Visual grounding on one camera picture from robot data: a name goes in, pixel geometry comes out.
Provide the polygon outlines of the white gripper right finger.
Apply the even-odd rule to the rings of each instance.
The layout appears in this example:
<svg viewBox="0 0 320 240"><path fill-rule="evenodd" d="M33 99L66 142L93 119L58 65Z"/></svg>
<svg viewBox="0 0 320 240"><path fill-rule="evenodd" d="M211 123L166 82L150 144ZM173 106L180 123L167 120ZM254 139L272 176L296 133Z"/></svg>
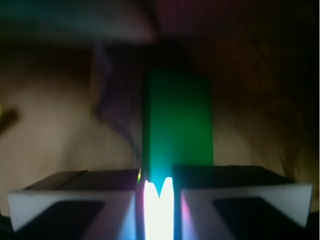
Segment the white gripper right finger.
<svg viewBox="0 0 320 240"><path fill-rule="evenodd" d="M176 240L306 240L312 185L261 166L174 165Z"/></svg>

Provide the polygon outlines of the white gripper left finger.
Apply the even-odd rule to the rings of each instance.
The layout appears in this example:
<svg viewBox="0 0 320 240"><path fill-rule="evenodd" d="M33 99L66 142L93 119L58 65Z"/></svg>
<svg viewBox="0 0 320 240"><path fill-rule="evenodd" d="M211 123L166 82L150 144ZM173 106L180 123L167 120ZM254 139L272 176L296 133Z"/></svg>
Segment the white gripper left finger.
<svg viewBox="0 0 320 240"><path fill-rule="evenodd" d="M19 240L141 240L139 169L63 171L8 193Z"/></svg>

